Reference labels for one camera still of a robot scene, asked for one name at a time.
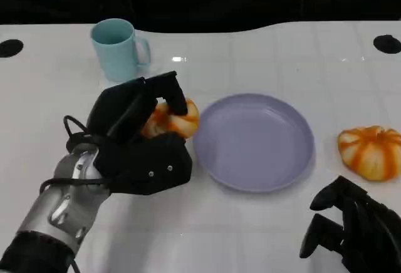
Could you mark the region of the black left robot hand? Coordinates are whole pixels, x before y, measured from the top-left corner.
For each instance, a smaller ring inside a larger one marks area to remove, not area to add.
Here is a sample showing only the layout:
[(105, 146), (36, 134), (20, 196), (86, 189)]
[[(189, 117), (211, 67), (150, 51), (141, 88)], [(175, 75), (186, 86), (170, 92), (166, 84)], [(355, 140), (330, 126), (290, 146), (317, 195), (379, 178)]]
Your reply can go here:
[(88, 131), (119, 145), (133, 143), (154, 112), (158, 98), (167, 102), (173, 114), (186, 115), (186, 99), (176, 76), (171, 71), (103, 90), (89, 114)]

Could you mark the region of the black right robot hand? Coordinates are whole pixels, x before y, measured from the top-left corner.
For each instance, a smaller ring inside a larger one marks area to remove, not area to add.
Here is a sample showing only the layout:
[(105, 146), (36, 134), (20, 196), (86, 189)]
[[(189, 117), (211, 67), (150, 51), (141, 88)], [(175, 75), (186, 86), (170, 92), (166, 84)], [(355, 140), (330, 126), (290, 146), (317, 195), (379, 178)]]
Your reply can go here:
[[(336, 207), (338, 224), (318, 212)], [(305, 233), (299, 256), (321, 246), (341, 255), (348, 272), (400, 272), (400, 216), (372, 199), (366, 190), (339, 176), (321, 189), (310, 209), (316, 214)]]

